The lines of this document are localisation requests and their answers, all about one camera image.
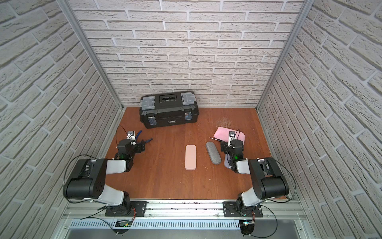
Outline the pink microfibre cloth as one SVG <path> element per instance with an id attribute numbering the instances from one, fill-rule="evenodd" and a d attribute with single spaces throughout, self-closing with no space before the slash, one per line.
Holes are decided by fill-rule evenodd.
<path id="1" fill-rule="evenodd" d="M 233 130 L 233 129 L 229 129 L 229 128 L 225 128 L 225 127 L 218 127 L 216 132 L 215 132 L 215 134 L 213 135 L 213 137 L 218 139 L 218 140 L 221 140 L 221 141 L 224 141 L 224 142 L 228 142 L 229 133 L 231 131 L 236 133 L 236 137 L 235 137 L 236 139 L 245 142 L 246 136 L 245 136 L 244 133 L 242 133 L 239 130 Z"/>

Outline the pink eyeglass case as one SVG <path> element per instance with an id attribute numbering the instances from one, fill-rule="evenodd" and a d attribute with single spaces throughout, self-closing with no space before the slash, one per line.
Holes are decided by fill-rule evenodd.
<path id="1" fill-rule="evenodd" d="M 197 168 L 197 148 L 195 145 L 187 145 L 185 152 L 185 169 L 195 170 Z"/>

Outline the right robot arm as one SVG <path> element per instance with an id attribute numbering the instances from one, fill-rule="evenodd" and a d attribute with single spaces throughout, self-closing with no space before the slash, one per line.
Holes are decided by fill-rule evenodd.
<path id="1" fill-rule="evenodd" d="M 236 200 L 237 212 L 242 215 L 249 214 L 249 211 L 263 201 L 289 194 L 289 185 L 274 158 L 244 158 L 244 142 L 239 139 L 221 141 L 220 147 L 232 171 L 251 176 L 252 187 L 240 193 Z"/>

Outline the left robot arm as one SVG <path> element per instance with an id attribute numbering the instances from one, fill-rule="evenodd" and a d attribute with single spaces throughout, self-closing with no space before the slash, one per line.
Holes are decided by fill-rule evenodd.
<path id="1" fill-rule="evenodd" d="M 93 200 L 106 205 L 112 215 L 127 215 L 132 206 L 127 192 L 116 190 L 105 182 L 106 176 L 129 172 L 134 156 L 145 151 L 151 140 L 137 142 L 124 139 L 117 145 L 114 159 L 80 159 L 63 185 L 63 196 L 74 203 Z"/>

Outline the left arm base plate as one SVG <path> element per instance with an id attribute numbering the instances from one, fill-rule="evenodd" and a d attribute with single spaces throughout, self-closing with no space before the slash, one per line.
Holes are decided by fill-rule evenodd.
<path id="1" fill-rule="evenodd" d="M 126 206 L 121 204 L 119 206 L 107 206 L 106 217 L 143 217 L 146 211 L 147 201 L 130 201 Z"/>

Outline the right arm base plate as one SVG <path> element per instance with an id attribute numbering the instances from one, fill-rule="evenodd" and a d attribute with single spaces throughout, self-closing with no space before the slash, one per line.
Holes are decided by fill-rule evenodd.
<path id="1" fill-rule="evenodd" d="M 246 207 L 239 201 L 224 201 L 223 213 L 226 218 L 233 217 L 245 217 L 245 218 L 261 218 L 263 217 L 263 212 L 261 206 L 250 206 Z"/>

